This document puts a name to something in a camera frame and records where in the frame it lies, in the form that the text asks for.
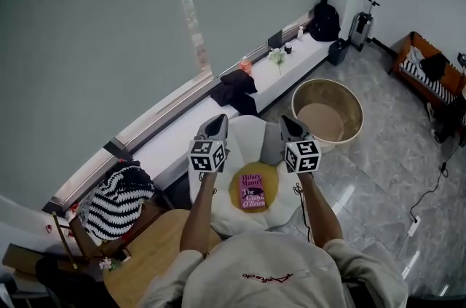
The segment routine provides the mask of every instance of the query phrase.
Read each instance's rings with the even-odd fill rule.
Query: white sweatshirt
[[[171,307],[183,296],[183,308],[353,307],[342,277],[365,283],[377,307],[406,305],[400,272],[343,240],[323,250],[289,234],[256,232],[228,239],[205,260],[197,251],[181,252],[140,306]]]

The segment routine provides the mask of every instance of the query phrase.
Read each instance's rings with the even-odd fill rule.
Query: yellow round cushion
[[[259,208],[241,208],[240,201],[240,176],[241,175],[261,175],[262,185],[264,186],[265,196],[265,207]],[[265,165],[264,163],[254,162],[250,163],[233,176],[232,182],[230,183],[229,193],[232,200],[233,206],[245,213],[260,213],[269,209],[277,196],[278,191],[278,174],[277,169],[271,165]]]

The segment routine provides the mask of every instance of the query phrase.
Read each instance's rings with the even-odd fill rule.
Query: round basin
[[[322,152],[353,140],[363,128],[363,108],[344,85],[328,79],[301,84],[291,100],[293,116],[307,125]]]

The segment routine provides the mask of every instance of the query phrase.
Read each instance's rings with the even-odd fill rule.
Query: window
[[[212,87],[217,84],[218,79],[213,76],[210,70],[208,54],[205,50],[194,3],[192,0],[181,0],[181,3],[186,16],[186,24],[197,54],[197,65],[199,66],[200,73],[155,104],[116,136],[118,143],[121,143],[130,153],[138,150],[145,142],[153,138],[169,123],[192,107],[193,104],[202,100]],[[305,26],[309,22],[310,15],[311,13],[307,12],[282,29],[283,44],[296,38],[299,26]],[[267,42],[264,42],[258,46],[258,48],[248,53],[246,57],[254,64],[266,57],[270,49]],[[236,68],[237,63],[223,72],[223,74],[233,71]],[[105,172],[109,170],[117,160],[118,157],[112,155],[104,148],[99,150],[72,175],[52,198],[52,203],[55,204],[55,208],[57,208],[57,206],[62,207],[62,209],[69,208],[70,205],[79,200],[99,182]]]

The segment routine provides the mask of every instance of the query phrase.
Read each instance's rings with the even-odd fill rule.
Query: fiducial marker cube
[[[318,170],[321,158],[322,151],[316,140],[286,143],[285,162],[295,173]]]
[[[188,150],[189,164],[195,171],[217,172],[225,162],[225,146],[223,141],[191,141]]]

